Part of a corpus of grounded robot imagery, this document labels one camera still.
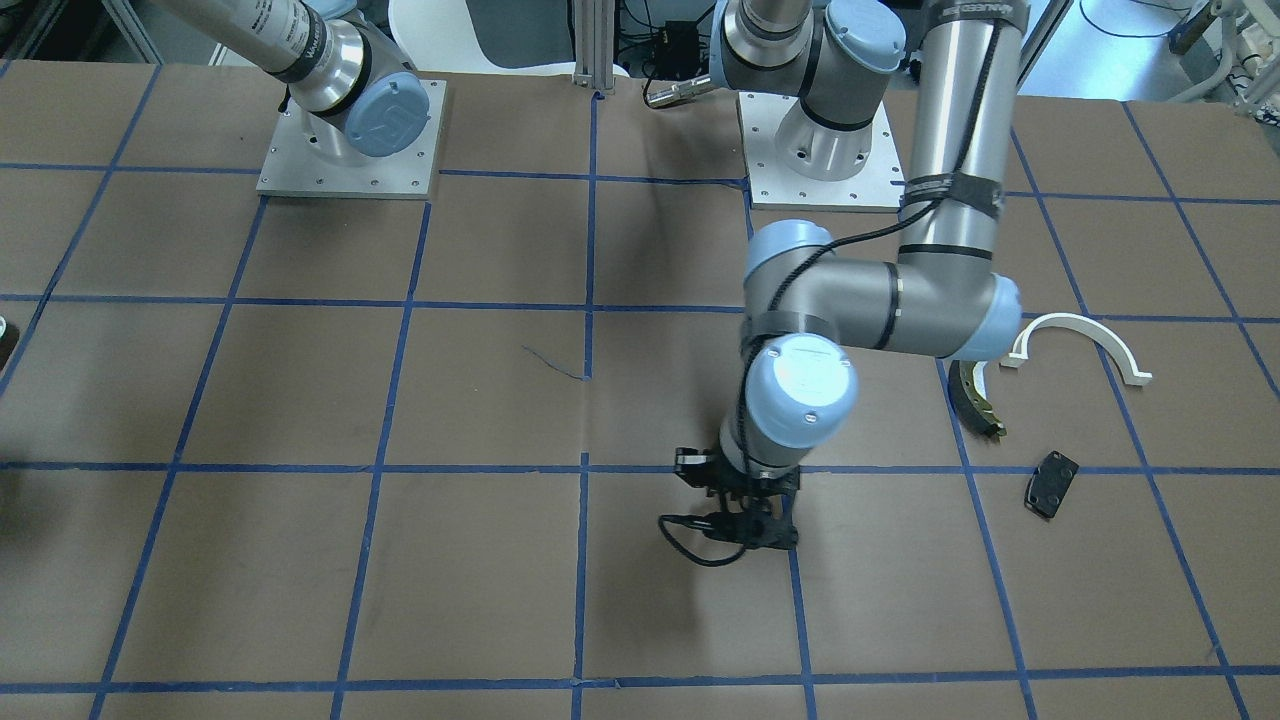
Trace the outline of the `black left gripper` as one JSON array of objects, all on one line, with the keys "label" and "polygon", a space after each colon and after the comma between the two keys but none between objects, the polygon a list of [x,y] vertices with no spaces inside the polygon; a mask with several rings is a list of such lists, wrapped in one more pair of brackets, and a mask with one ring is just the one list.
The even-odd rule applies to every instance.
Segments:
[{"label": "black left gripper", "polygon": [[705,489],[707,496],[717,497],[719,505],[718,511],[703,516],[676,515],[676,525],[699,530],[710,541],[739,544],[741,551],[790,551],[797,546],[792,509],[786,506],[777,516],[771,500],[795,497],[801,483],[799,468],[751,477],[739,471],[717,450],[677,447],[675,474],[686,484]]}]

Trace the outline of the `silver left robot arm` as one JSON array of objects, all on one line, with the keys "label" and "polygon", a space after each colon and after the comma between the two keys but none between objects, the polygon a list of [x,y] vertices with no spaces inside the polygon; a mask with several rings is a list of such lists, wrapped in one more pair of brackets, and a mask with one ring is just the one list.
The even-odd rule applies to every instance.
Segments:
[{"label": "silver left robot arm", "polygon": [[989,360],[1021,322],[993,269],[1027,1],[923,1],[909,38],[883,1],[719,1],[710,74],[790,96],[787,164],[820,181],[865,163],[891,76],[918,50],[916,126],[893,224],[844,237],[781,219],[748,242],[742,373],[713,447],[678,448],[675,474],[717,502],[673,527],[740,551],[792,550],[800,466],[845,427],[859,396],[850,348]]}]

